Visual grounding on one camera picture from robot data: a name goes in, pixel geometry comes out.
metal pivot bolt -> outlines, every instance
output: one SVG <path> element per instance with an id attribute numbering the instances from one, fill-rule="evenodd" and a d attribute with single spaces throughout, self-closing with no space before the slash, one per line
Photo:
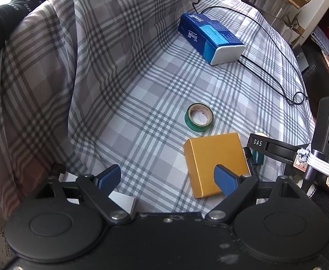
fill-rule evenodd
<path id="1" fill-rule="evenodd" d="M 128 214 L 123 210 L 116 210 L 116 211 L 112 211 L 110 216 L 114 220 L 122 220 L 125 219 L 128 216 Z"/>
<path id="2" fill-rule="evenodd" d="M 225 212 L 223 212 L 221 210 L 213 210 L 208 213 L 208 216 L 210 219 L 219 220 L 219 219 L 225 218 L 226 214 L 225 214 Z"/>

